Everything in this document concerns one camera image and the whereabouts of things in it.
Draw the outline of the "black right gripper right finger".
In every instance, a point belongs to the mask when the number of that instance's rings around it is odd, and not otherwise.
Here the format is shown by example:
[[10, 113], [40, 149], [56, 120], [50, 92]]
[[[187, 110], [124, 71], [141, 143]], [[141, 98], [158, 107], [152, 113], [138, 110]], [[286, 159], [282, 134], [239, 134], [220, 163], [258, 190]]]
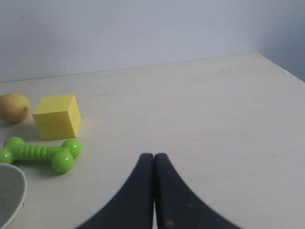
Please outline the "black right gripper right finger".
[[154, 157], [155, 207], [159, 229], [238, 229], [206, 205], [180, 177], [165, 153]]

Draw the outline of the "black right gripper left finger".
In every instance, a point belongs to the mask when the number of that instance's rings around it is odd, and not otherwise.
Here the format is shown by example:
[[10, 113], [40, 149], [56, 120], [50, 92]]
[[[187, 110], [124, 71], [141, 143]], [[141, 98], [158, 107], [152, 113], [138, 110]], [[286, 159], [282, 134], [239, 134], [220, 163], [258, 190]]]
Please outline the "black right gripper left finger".
[[153, 154], [143, 153], [121, 189], [80, 229], [151, 229], [153, 227]]

